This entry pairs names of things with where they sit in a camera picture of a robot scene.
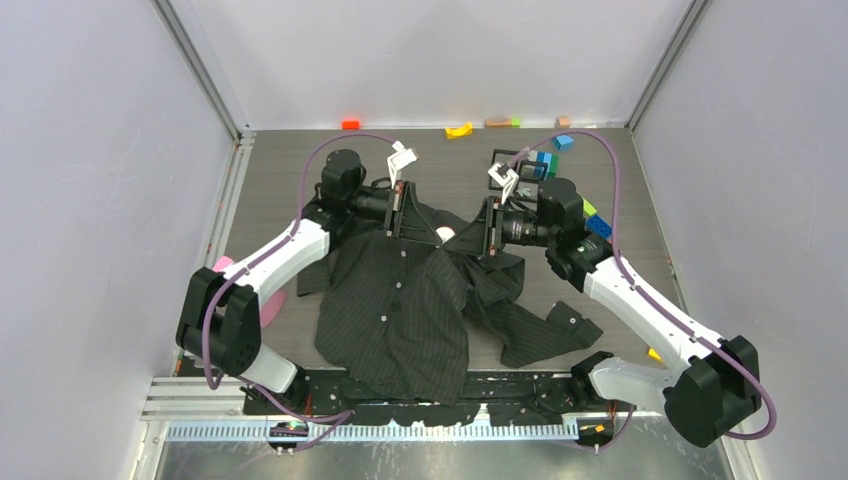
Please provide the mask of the orange round brooch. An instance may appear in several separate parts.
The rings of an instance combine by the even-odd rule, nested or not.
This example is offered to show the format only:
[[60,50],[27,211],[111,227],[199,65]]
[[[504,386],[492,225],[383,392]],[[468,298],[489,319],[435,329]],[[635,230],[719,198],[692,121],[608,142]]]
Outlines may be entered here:
[[450,241],[456,235],[456,232],[448,226],[442,226],[436,229],[436,234],[440,238],[441,243],[444,244]]

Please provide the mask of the black pinstriped shirt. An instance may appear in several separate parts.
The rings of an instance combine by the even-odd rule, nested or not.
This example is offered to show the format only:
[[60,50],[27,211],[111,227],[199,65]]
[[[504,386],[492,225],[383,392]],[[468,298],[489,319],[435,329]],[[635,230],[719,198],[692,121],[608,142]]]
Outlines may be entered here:
[[314,344],[357,380],[415,392],[446,391],[469,367],[468,324],[494,334],[500,363],[529,366],[592,347],[602,332],[563,302],[546,316],[521,306],[525,260],[476,258],[386,236],[355,219],[331,258],[297,277],[297,292],[319,293]]

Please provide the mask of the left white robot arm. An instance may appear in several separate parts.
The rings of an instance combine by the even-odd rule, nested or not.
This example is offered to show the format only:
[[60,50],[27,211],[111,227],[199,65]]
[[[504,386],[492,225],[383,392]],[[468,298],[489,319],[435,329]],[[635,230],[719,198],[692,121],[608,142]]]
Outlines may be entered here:
[[307,398],[298,367],[262,342],[261,313],[273,296],[306,267],[324,259],[349,235],[355,218],[381,221],[400,209],[403,168],[417,153],[396,142],[387,159],[390,184],[368,186],[358,154],[332,152],[314,196],[276,238],[221,271],[202,267],[190,278],[176,343],[205,368],[268,389],[280,412],[298,412]]

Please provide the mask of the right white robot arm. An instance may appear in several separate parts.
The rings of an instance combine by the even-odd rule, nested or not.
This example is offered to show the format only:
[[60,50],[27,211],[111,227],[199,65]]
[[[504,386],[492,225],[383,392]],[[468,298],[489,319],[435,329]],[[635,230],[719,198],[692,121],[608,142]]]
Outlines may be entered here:
[[545,250],[552,271],[603,305],[660,355],[649,368],[601,352],[573,368],[574,403],[596,410],[619,400],[663,414],[689,443],[706,447],[761,407],[771,409],[759,381],[759,359],[743,336],[726,339],[699,324],[638,275],[606,237],[591,231],[583,199],[564,178],[542,181],[532,212],[511,210],[492,196],[470,226],[437,230],[444,246],[493,256],[504,245]]

